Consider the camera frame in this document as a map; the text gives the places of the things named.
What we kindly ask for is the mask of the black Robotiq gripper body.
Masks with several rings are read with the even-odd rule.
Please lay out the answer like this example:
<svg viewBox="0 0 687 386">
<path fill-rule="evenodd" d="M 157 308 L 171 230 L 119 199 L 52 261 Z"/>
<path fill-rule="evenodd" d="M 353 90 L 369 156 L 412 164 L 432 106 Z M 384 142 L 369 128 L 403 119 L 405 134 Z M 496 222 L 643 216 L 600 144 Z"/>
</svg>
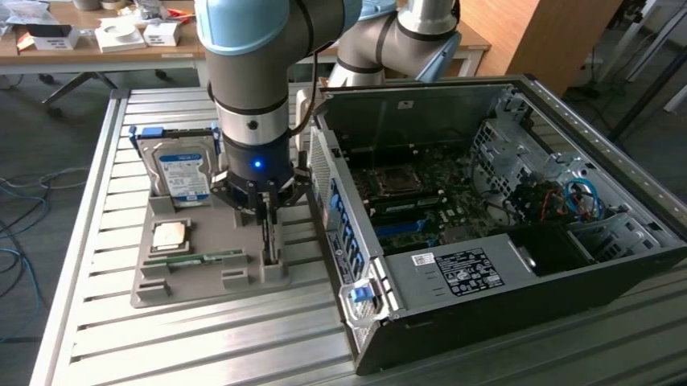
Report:
<svg viewBox="0 0 687 386">
<path fill-rule="evenodd" d="M 269 182 L 281 188 L 293 177 L 293 167 L 288 155 L 288 135 L 272 142 L 249 146 L 223 136 L 231 183 L 245 190 L 253 183 L 257 191 L 267 191 Z"/>
</svg>

